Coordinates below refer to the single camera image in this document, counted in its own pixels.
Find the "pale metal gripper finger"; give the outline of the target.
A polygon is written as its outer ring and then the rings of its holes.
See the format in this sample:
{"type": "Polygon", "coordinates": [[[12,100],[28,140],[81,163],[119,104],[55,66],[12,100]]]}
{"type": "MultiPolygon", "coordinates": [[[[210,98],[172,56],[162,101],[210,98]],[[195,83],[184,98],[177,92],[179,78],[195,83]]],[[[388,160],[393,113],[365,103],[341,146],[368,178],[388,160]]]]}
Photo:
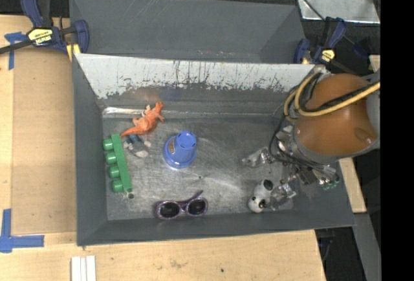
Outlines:
{"type": "Polygon", "coordinates": [[[283,210],[292,206],[292,200],[296,196],[296,191],[288,184],[279,185],[270,195],[271,210],[283,210]]]}
{"type": "Polygon", "coordinates": [[[242,163],[250,168],[258,168],[265,164],[272,164],[275,161],[269,152],[268,147],[258,149],[256,152],[242,158],[242,163]]]}

